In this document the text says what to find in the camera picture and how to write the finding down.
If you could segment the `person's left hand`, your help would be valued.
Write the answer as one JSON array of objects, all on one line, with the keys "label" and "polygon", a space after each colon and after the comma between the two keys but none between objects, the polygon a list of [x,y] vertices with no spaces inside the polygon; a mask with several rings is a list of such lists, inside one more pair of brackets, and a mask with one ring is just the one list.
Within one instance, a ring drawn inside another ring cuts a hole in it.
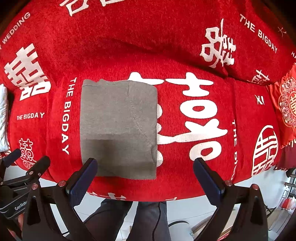
[{"label": "person's left hand", "polygon": [[23,240],[23,219],[24,213],[21,213],[17,217],[14,217],[10,220],[11,226],[8,227],[8,231],[15,240]]}]

